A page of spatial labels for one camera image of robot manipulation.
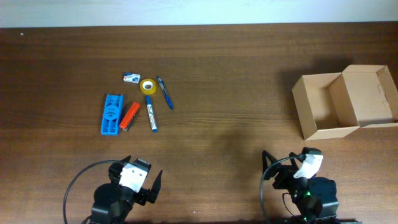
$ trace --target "white wall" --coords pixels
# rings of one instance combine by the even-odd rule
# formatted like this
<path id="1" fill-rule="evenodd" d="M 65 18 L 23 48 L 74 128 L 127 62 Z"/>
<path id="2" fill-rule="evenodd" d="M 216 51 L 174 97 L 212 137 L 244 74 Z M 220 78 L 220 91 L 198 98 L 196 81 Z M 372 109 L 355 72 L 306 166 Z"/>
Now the white wall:
<path id="1" fill-rule="evenodd" d="M 0 0 L 0 27 L 398 21 L 398 0 Z"/>

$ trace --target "pen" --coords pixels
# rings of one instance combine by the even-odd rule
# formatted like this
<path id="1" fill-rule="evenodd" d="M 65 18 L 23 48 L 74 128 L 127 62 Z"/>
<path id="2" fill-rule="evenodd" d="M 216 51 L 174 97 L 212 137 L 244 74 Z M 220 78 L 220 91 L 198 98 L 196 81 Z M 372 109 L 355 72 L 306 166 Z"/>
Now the pen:
<path id="1" fill-rule="evenodd" d="M 156 133 L 157 132 L 157 128 L 156 128 L 156 122 L 155 122 L 154 109 L 152 108 L 152 103 L 150 102 L 150 97 L 148 95 L 145 96 L 145 101 L 147 102 L 147 109 L 148 109 L 150 127 L 152 128 L 152 131 L 154 133 Z"/>
<path id="2" fill-rule="evenodd" d="M 169 105 L 170 109 L 172 110 L 173 109 L 172 100 L 170 100 L 170 97 L 168 96 L 168 94 L 166 92 L 166 86 L 164 85 L 163 80 L 160 77 L 157 77 L 157 82 L 159 83 L 159 86 L 164 93 L 164 97 L 166 98 L 167 104 Z"/>

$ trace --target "blue plastic holder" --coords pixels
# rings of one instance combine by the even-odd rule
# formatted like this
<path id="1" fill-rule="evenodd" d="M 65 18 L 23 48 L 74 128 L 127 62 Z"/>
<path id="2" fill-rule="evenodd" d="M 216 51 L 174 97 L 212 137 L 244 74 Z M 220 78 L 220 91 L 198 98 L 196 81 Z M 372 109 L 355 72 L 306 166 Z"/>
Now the blue plastic holder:
<path id="1" fill-rule="evenodd" d="M 107 95 L 104 115 L 102 117 L 101 134 L 118 135 L 120 115 L 123 107 L 123 95 Z"/>

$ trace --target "box lid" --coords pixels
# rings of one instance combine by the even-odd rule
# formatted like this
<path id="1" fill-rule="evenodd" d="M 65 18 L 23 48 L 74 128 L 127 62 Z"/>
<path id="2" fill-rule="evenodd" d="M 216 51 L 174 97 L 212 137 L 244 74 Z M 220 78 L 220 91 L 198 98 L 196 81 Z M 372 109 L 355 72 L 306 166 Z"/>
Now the box lid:
<path id="1" fill-rule="evenodd" d="M 350 65 L 342 73 L 362 128 L 398 126 L 398 92 L 385 65 Z"/>

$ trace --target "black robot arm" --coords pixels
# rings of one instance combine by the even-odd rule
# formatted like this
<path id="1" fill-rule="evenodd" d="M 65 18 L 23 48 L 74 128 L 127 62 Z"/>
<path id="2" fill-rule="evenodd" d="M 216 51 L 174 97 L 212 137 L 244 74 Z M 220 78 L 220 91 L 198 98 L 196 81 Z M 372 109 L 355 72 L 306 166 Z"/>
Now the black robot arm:
<path id="1" fill-rule="evenodd" d="M 292 217 L 289 222 L 302 224 L 345 223 L 336 219 L 339 205 L 336 197 L 336 182 L 324 177 L 316 177 L 315 174 L 322 162 L 322 152 L 315 148 L 305 147 L 301 154 L 296 155 L 291 152 L 289 157 L 291 165 L 282 165 L 269 152 L 262 152 L 262 171 L 263 174 L 266 174 L 263 175 L 263 180 L 275 177 L 272 184 L 274 189 L 287 190 L 292 202 L 296 204 L 301 213 L 300 216 Z M 302 168 L 299 169 L 296 159 L 303 163 Z"/>
<path id="2" fill-rule="evenodd" d="M 109 167 L 111 183 L 99 186 L 94 193 L 94 204 L 91 209 L 90 224 L 122 224 L 133 205 L 155 203 L 162 186 L 162 170 L 156 177 L 152 189 L 144 189 L 142 185 L 150 171 L 151 164 L 136 159 L 129 163 L 127 156 L 120 163 Z"/>

